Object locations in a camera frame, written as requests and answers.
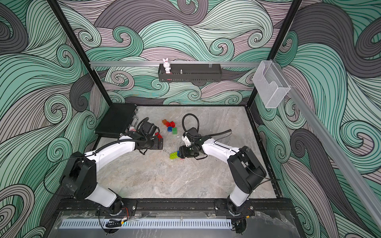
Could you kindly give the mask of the lime long lego brick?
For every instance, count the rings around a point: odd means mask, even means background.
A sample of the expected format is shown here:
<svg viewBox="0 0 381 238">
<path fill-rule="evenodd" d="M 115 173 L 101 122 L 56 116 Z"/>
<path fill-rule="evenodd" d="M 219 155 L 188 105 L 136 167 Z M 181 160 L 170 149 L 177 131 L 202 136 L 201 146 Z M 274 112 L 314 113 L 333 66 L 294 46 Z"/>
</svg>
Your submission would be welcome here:
<svg viewBox="0 0 381 238">
<path fill-rule="evenodd" d="M 171 160 L 173 160 L 173 159 L 177 159 L 177 158 L 179 158 L 177 152 L 173 152 L 173 153 L 170 154 L 170 159 L 171 159 Z"/>
</svg>

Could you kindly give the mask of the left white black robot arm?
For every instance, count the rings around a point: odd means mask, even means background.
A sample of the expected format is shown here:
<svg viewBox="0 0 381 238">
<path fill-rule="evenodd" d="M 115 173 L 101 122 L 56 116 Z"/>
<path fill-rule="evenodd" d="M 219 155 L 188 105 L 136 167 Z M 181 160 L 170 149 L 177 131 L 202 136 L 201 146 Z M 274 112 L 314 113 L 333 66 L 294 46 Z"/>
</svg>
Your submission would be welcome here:
<svg viewBox="0 0 381 238">
<path fill-rule="evenodd" d="M 148 150 L 162 150 L 163 138 L 160 129 L 149 118 L 138 123 L 137 128 L 128 130 L 119 139 L 109 142 L 96 150 L 73 153 L 69 159 L 60 184 L 74 198 L 86 199 L 105 208 L 110 215 L 118 215 L 124 209 L 122 198 L 97 181 L 97 173 L 107 164 L 124 154 L 139 151 L 142 155 Z"/>
</svg>

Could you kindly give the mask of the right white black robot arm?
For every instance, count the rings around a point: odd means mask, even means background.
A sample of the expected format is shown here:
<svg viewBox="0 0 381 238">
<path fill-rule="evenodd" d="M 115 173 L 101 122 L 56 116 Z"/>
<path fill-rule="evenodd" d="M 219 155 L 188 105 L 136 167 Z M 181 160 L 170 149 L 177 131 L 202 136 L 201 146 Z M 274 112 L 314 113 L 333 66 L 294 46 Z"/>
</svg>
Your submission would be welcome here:
<svg viewBox="0 0 381 238">
<path fill-rule="evenodd" d="M 186 114 L 182 118 L 184 145 L 178 150 L 181 159 L 194 158 L 203 160 L 215 157 L 226 163 L 233 177 L 235 187 L 227 197 L 227 210 L 234 216 L 240 215 L 252 192 L 266 178 L 267 172 L 251 148 L 225 145 L 216 139 L 217 135 L 230 133 L 199 134 L 199 119 L 194 114 Z"/>
</svg>

